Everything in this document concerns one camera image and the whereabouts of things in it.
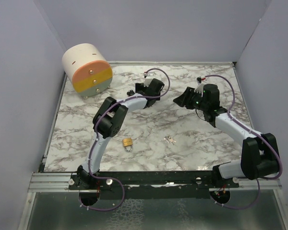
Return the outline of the orange black padlock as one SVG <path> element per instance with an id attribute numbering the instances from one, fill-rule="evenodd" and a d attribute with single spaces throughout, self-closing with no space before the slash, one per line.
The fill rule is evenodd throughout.
<path id="1" fill-rule="evenodd" d="M 135 92 L 133 90 L 127 91 L 127 95 L 128 96 L 133 96 L 134 94 L 135 94 Z"/>

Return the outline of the small silver key bunch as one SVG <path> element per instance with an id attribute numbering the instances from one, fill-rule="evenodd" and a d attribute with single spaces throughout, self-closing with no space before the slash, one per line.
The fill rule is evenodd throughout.
<path id="1" fill-rule="evenodd" d="M 171 136 L 165 136 L 164 137 L 164 140 L 167 142 L 167 143 L 172 143 L 172 144 L 175 144 L 176 141 L 173 139 L 173 137 Z"/>

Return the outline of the brass padlock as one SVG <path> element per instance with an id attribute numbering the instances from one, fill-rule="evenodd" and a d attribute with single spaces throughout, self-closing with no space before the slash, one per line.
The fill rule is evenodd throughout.
<path id="1" fill-rule="evenodd" d="M 131 138 L 125 138 L 122 140 L 123 147 L 126 152 L 131 152 L 133 149 L 133 141 Z"/>

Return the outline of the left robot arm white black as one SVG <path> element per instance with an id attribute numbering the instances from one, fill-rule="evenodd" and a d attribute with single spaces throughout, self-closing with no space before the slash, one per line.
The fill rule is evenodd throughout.
<path id="1" fill-rule="evenodd" d="M 107 97 L 93 118 L 93 139 L 86 160 L 77 169 L 80 184 L 91 189 L 96 185 L 95 173 L 100 169 L 100 163 L 105 149 L 112 137 L 118 134 L 128 113 L 152 106 L 160 100 L 165 84 L 158 79 L 148 79 L 144 83 L 135 84 L 133 95 L 115 100 Z"/>

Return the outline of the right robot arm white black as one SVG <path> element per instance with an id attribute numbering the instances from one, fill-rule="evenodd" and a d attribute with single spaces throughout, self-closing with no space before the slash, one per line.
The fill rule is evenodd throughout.
<path id="1" fill-rule="evenodd" d="M 242 147 L 241 159 L 213 167 L 211 182 L 215 187 L 224 186 L 229 178 L 242 177 L 249 180 L 278 173 L 278 149 L 274 135 L 262 134 L 240 123 L 220 106 L 220 92 L 215 84 L 200 84 L 196 89 L 187 87 L 173 102 L 179 107 L 200 110 L 204 119 L 229 135 Z"/>

